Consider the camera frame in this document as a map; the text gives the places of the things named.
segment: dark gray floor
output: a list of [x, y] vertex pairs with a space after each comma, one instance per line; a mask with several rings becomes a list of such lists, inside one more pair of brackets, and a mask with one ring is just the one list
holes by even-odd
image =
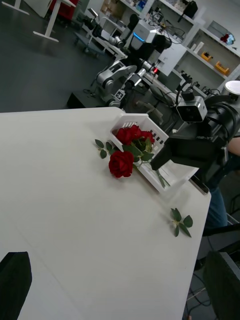
[[[22, 8], [30, 12], [30, 16], [0, 4], [0, 112], [64, 109], [71, 92], [87, 88], [97, 72], [109, 63], [110, 57], [96, 59], [85, 55], [80, 45], [74, 47], [73, 30], [60, 25], [54, 26], [52, 35], [59, 43], [35, 36], [33, 31], [45, 32], [47, 21], [26, 4], [23, 3]], [[240, 193], [240, 177], [229, 175], [221, 189], [229, 211], [232, 197]], [[210, 238], [218, 250], [239, 240], [240, 236], [239, 232], [233, 232]], [[208, 240], [203, 238], [198, 258], [204, 257], [209, 250]], [[202, 284], [193, 276], [191, 287], [196, 290]], [[208, 295], [203, 292], [198, 297], [204, 301]], [[195, 299], [191, 299], [188, 308], [196, 304]], [[200, 306], [191, 315], [192, 320], [215, 319], [211, 306]]]

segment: blue jeans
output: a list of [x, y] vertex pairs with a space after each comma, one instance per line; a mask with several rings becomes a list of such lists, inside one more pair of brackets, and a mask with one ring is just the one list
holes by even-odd
[[230, 172], [240, 170], [240, 157], [229, 153], [227, 164], [208, 183], [211, 193], [211, 202], [206, 217], [205, 229], [225, 227], [228, 224], [228, 216], [224, 199], [219, 189], [219, 183]]

